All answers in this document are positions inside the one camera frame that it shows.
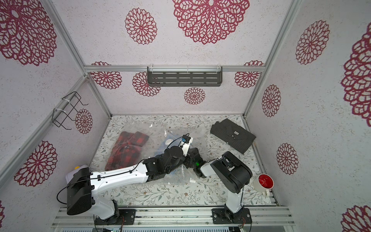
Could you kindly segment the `light blue shirt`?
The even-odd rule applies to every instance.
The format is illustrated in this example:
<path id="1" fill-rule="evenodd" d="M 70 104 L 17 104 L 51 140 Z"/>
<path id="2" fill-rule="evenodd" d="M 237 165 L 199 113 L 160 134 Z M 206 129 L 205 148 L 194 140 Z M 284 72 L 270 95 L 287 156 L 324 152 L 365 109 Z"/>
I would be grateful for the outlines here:
<path id="1" fill-rule="evenodd" d="M 155 158 L 150 163 L 155 164 L 158 159 L 162 160 L 162 163 L 176 163 L 178 164 L 181 160 L 185 159 L 182 149 L 177 145 L 177 142 L 181 141 L 181 136 L 172 135 L 167 133 L 165 136 L 155 140 L 152 145 L 151 155 L 155 157 L 160 155 L 160 158 Z"/>

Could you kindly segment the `clear plastic vacuum bag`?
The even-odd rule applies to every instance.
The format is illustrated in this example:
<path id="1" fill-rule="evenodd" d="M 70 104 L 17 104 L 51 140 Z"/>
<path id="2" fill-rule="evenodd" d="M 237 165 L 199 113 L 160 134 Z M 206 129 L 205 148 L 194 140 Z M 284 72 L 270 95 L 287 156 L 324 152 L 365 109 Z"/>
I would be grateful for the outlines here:
<path id="1" fill-rule="evenodd" d="M 113 141 L 107 151 L 104 171 L 129 168 L 136 172 L 143 164 L 148 180 L 171 185 L 184 185 L 196 177 L 203 178 L 206 163 L 192 144 L 200 134 L 179 128 L 168 130 L 161 124 L 128 120 L 109 126 L 107 137 Z"/>

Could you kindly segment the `red black plaid shirt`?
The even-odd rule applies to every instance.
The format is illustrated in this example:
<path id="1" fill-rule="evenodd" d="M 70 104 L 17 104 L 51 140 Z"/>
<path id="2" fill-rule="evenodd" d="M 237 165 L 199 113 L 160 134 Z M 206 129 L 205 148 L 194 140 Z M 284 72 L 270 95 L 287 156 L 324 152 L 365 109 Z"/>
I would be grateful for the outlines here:
<path id="1" fill-rule="evenodd" d="M 148 139 L 148 135 L 139 131 L 135 133 L 123 131 L 112 148 L 105 171 L 136 165 L 140 160 L 142 148 Z"/>

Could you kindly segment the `dark grey striped shirt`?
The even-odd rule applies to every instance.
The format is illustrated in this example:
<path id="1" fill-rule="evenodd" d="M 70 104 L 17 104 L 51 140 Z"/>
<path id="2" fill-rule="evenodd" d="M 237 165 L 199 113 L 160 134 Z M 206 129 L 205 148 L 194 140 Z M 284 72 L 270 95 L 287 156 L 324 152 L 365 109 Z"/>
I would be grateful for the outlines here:
<path id="1" fill-rule="evenodd" d="M 256 139 L 254 134 L 229 119 L 224 119 L 221 122 L 217 121 L 211 126 L 210 133 L 241 154 L 245 153 Z"/>

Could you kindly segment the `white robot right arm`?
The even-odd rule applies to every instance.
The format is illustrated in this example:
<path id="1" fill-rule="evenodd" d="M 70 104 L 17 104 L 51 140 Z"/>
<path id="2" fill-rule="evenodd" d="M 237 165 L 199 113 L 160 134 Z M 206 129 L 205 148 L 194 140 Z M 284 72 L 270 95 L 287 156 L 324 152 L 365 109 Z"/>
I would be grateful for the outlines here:
<path id="1" fill-rule="evenodd" d="M 236 217 L 242 213 L 243 189 L 250 183 L 253 173 L 241 160 L 227 151 L 220 158 L 206 162 L 198 150 L 192 148 L 187 153 L 183 165 L 191 168 L 199 178 L 218 176 L 228 190 L 226 215 Z"/>

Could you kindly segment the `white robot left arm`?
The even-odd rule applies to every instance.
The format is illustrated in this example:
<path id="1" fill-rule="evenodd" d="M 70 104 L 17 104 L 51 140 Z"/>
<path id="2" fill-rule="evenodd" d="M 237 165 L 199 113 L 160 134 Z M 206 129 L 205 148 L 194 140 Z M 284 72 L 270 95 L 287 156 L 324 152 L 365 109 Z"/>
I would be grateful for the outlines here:
<path id="1" fill-rule="evenodd" d="M 118 204 L 102 198 L 101 194 L 117 187 L 146 183 L 164 178 L 186 160 L 189 145 L 173 146 L 163 154 L 144 159 L 138 164 L 105 172 L 83 168 L 67 185 L 67 215 L 89 213 L 101 220 L 119 217 Z"/>

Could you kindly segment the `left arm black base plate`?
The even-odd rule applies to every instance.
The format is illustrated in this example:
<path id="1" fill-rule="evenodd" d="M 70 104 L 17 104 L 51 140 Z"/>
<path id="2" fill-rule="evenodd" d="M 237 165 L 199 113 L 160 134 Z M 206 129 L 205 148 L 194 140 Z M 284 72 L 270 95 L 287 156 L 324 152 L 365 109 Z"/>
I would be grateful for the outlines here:
<path id="1" fill-rule="evenodd" d="M 120 209 L 118 214 L 114 214 L 108 219 L 95 217 L 95 225 L 133 225 L 136 216 L 135 209 Z"/>

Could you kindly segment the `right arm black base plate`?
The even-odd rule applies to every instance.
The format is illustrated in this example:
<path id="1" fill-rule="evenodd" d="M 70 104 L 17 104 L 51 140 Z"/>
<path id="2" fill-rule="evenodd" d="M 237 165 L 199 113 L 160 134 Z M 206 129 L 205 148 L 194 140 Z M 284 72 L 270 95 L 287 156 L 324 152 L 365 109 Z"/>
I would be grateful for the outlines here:
<path id="1" fill-rule="evenodd" d="M 227 208 L 212 209 L 213 224 L 252 224 L 252 216 L 248 208 L 242 207 L 237 213 Z"/>

